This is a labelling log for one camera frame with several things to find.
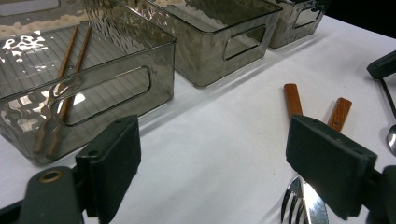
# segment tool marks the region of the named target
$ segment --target spoon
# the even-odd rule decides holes
[[[395,104],[393,103],[392,96],[390,95],[387,83],[383,78],[380,78],[379,81],[381,82],[382,88],[384,89],[385,94],[387,95],[390,109],[392,110],[393,116],[396,118],[396,107]],[[396,124],[390,127],[388,135],[388,143],[390,147],[390,151],[393,153],[393,155],[396,156]]]

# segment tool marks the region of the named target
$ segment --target fork tines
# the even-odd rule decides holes
[[[304,223],[307,223],[306,215],[304,212],[305,210],[304,197],[301,190],[300,178],[298,176],[295,177],[293,181],[290,183],[290,185],[286,189],[285,196],[283,197],[282,207],[280,211],[281,223],[283,223],[283,219],[285,218],[288,204],[290,205],[289,224],[293,223],[294,211],[296,210],[296,207],[297,207],[297,211],[295,214],[294,223],[299,224],[302,218]]]

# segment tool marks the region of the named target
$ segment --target white tablecloth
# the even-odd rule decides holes
[[[286,162],[289,118],[283,85],[296,83],[304,114],[327,122],[338,97],[353,105],[343,134],[378,155],[382,172],[396,158],[386,134],[396,123],[369,63],[396,40],[324,17],[314,35],[205,89],[176,74],[175,98],[139,119],[142,162],[113,223],[278,223],[296,173]],[[396,97],[396,77],[387,82]],[[75,154],[51,166],[74,165]],[[35,167],[0,137],[0,207],[23,198]],[[364,223],[367,209],[344,221]],[[90,218],[88,223],[97,223]]]

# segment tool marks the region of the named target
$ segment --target gray translucent bin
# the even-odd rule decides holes
[[[66,74],[58,77],[76,24]],[[55,161],[112,121],[173,98],[176,39],[114,1],[56,0],[35,12],[3,13],[0,31],[0,134],[33,164]]]
[[[278,49],[312,35],[329,7],[330,0],[268,0],[283,7],[269,47]]]
[[[123,0],[177,38],[176,70],[207,86],[264,56],[281,7],[261,0]]]

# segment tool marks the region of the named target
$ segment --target utensil handle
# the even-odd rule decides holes
[[[303,108],[301,107],[300,96],[298,94],[297,85],[294,83],[285,84],[283,87],[288,105],[289,118],[293,114],[302,115]]]
[[[332,109],[332,114],[330,115],[327,124],[336,131],[341,132],[351,106],[352,102],[342,97],[338,98],[338,100],[335,102],[334,108]]]

